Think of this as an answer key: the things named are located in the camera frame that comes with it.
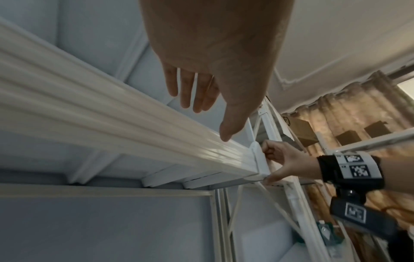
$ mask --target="brown box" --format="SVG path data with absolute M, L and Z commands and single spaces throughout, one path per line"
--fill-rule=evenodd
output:
M 391 134 L 383 121 L 375 122 L 364 129 L 371 138 Z
M 359 138 L 357 132 L 354 130 L 348 130 L 339 136 L 336 136 L 336 140 L 338 140 L 341 145 L 349 145 L 361 141 L 361 138 Z
M 308 121 L 287 115 L 282 115 L 282 117 L 304 147 L 308 147 L 319 142 L 318 137 Z

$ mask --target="white ceiling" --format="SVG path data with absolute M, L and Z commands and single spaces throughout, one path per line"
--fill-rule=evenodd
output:
M 413 0 L 296 0 L 270 81 L 280 111 L 414 59 Z

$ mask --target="brown curtain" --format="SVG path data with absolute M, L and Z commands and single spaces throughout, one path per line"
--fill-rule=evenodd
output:
M 391 132 L 414 127 L 414 101 L 381 71 L 371 75 L 367 82 L 352 83 L 338 94 L 320 97 L 310 106 L 299 107 L 293 117 L 308 121 L 315 132 L 320 132 L 330 148 L 339 147 L 336 136 L 348 130 L 357 132 L 362 140 L 370 139 L 364 128 L 377 122 L 387 122 Z M 313 156 L 323 155 L 319 144 L 308 147 Z M 387 149 L 370 152 L 380 157 L 414 156 L 414 144 L 396 145 Z M 322 198 L 316 186 L 308 189 L 310 198 L 317 206 L 318 213 L 329 220 L 329 211 L 320 205 Z M 374 191 L 367 196 L 368 206 L 394 216 L 403 228 L 414 224 L 414 197 L 408 194 Z M 363 243 L 362 236 L 351 232 L 351 238 L 365 261 L 376 261 L 373 248 Z

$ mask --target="hand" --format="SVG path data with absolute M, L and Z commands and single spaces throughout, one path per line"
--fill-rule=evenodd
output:
M 265 140 L 262 144 L 262 151 L 267 159 L 282 165 L 264 180 L 264 184 L 269 185 L 289 176 L 322 179 L 318 160 L 300 152 L 286 142 Z
M 166 85 L 193 111 L 227 103 L 220 125 L 223 141 L 245 126 L 262 102 L 293 7 L 293 0 L 140 0 L 148 38 L 161 60 Z

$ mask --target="forearm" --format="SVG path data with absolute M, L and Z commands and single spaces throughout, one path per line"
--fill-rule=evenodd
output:
M 414 157 L 382 158 L 385 189 L 414 194 Z

